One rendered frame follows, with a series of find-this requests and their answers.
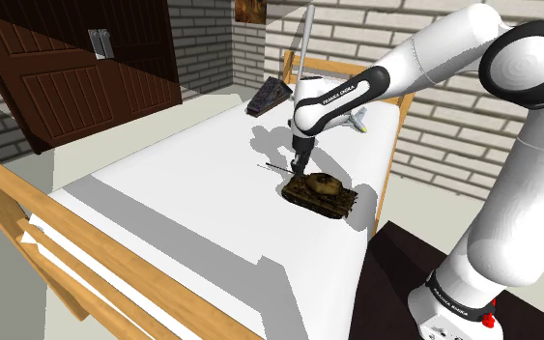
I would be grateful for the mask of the brown toy tank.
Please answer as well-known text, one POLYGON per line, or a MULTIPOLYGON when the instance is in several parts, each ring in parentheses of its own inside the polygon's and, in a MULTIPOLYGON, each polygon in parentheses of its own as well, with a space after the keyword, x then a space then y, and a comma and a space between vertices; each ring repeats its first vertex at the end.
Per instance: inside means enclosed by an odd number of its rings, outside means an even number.
POLYGON ((310 173, 296 175, 294 171, 266 162, 268 167, 292 175, 281 189, 288 202, 331 219, 347 218, 357 201, 358 193, 346 188, 330 174, 310 173))

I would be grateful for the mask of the dark robot stand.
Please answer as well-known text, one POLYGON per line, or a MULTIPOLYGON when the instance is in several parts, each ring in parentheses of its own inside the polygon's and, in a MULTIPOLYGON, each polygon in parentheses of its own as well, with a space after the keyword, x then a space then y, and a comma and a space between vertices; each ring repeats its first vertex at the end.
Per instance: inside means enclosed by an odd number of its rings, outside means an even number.
MULTIPOLYGON (((387 222, 367 245, 348 340, 422 340, 408 294, 444 258, 439 249, 387 222)), ((496 321, 504 340, 544 340, 544 313, 507 291, 497 296, 496 321)))

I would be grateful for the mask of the brown wall picture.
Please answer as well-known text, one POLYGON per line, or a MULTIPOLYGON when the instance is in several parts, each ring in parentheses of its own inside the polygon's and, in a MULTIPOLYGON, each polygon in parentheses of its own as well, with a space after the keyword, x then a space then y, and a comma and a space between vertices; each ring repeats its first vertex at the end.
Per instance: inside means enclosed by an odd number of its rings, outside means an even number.
POLYGON ((242 23, 265 24, 268 0, 235 0, 235 20, 242 23))

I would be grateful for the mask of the grey baseball bat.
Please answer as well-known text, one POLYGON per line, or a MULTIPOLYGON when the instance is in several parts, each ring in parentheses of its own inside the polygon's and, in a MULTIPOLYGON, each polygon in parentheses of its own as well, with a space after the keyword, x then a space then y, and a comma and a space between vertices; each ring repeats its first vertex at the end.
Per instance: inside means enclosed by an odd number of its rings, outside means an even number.
POLYGON ((313 4, 309 4, 306 9, 305 23, 304 23, 303 32, 302 32, 301 55, 300 55, 297 83, 300 83, 302 78, 305 54, 308 48, 314 15, 315 15, 315 6, 313 4))

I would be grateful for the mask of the dark brown wooden door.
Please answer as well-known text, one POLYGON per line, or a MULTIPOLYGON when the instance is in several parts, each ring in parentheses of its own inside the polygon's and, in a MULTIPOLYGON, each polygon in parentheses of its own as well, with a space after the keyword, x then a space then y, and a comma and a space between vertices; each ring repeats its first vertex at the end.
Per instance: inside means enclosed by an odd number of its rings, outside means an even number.
POLYGON ((33 152, 182 101, 166 0, 0 0, 0 94, 33 152))

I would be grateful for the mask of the wooden bed with white mattress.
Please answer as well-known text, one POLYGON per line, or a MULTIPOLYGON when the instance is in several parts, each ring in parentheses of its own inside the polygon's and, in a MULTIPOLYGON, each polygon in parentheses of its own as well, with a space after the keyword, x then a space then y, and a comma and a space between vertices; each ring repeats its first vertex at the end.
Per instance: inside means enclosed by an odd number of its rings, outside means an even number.
POLYGON ((347 217, 280 195, 284 102, 256 119, 235 106, 50 194, 0 164, 0 228, 78 319, 121 340, 348 340, 411 100, 319 136, 310 168, 357 193, 347 217))

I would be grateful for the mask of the white toy airplane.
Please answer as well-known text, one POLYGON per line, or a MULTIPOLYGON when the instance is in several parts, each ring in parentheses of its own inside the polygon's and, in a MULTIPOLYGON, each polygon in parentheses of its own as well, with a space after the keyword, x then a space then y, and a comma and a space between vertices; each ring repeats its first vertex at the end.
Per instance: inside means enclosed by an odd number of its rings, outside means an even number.
POLYGON ((339 122, 342 126, 351 125, 357 131, 365 133, 367 131, 367 128, 362 122, 362 119, 364 118, 366 112, 367 108, 365 106, 361 106, 358 110, 352 109, 341 115, 339 122))

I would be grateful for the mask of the dark wedge-shaped box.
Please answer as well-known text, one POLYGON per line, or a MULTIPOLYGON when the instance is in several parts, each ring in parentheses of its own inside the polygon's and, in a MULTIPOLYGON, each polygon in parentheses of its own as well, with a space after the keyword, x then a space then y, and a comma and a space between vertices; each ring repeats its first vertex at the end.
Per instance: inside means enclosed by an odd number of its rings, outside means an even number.
POLYGON ((249 101, 245 113, 259 117, 293 95, 293 90, 282 80, 270 76, 249 101))

